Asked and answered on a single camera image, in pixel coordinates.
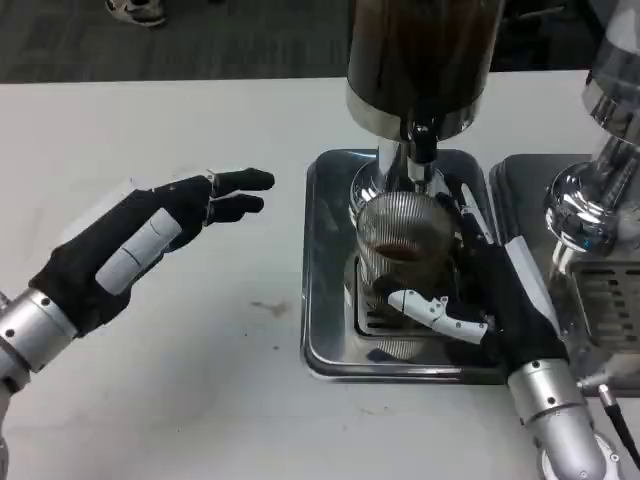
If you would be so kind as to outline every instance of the robotic hand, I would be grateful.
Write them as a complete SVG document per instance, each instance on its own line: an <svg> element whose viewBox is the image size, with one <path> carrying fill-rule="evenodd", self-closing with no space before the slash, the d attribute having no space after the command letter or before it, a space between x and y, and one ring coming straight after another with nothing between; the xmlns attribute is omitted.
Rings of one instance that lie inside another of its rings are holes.
<svg viewBox="0 0 640 480"><path fill-rule="evenodd" d="M274 182L270 173L247 169L205 171L150 190L130 186L76 225L22 295L13 301L0 295L0 427L11 395L31 372L122 312L133 284L164 254L187 245L203 227L262 210L261 198L236 192L269 190ZM2 442L0 479L7 467Z"/></svg>
<svg viewBox="0 0 640 480"><path fill-rule="evenodd" d="M526 242L517 237L495 244L470 191L447 184L454 197L441 194L438 200L457 220L462 261L481 286L482 308L448 297L426 299L413 290L391 293L389 304L443 335L479 345L498 361L521 423L539 447L545 480L619 480L620 457L593 429Z"/></svg>

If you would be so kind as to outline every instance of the stainless steel tray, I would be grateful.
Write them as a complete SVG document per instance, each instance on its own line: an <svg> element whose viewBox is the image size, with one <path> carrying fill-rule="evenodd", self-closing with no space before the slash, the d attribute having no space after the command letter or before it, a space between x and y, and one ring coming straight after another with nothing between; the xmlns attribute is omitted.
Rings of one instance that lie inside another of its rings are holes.
<svg viewBox="0 0 640 480"><path fill-rule="evenodd" d="M475 346L420 330L399 335L374 328L372 334L358 327L349 188L356 172L374 159L373 150L334 150L309 168L302 287L304 361L317 376L338 381L502 383ZM484 174L473 157L441 151L438 168L467 183L485 218L492 218Z"/></svg>

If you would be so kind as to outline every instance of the white table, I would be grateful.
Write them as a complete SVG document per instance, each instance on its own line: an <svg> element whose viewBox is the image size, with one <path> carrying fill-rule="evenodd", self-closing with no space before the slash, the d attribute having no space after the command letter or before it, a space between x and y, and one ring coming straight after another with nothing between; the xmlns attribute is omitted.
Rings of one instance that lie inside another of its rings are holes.
<svg viewBox="0 0 640 480"><path fill-rule="evenodd" d="M447 143L487 170L514 153L588 153L601 133L580 102L584 77L492 75L478 120ZM167 257L121 317L14 399L11 479L538 478L506 389L329 384L299 360L305 171L327 149L375 145L344 85L0 86L0 285L11 295L127 176L253 165L277 178L263 214ZM640 402L622 404L640 438Z"/></svg>

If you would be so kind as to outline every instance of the shoe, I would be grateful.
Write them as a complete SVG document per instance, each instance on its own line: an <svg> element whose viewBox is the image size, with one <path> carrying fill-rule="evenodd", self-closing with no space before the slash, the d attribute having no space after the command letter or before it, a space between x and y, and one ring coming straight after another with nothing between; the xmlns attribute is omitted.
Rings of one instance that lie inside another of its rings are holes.
<svg viewBox="0 0 640 480"><path fill-rule="evenodd" d="M105 6L114 18L122 22L133 23L142 27L158 27L167 21L162 0L140 1L105 0Z"/></svg>

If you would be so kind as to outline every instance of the stain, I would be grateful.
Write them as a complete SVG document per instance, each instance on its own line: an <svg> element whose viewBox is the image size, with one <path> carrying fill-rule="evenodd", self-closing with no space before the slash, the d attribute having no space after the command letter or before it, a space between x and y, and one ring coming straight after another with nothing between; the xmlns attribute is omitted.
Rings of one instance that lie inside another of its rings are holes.
<svg viewBox="0 0 640 480"><path fill-rule="evenodd" d="M273 318L282 318L289 312L289 310L291 310L291 305L289 305L289 302L285 302L284 300L275 305L270 305L268 303L258 301L251 302L249 305L266 310L271 315L273 315Z"/></svg>

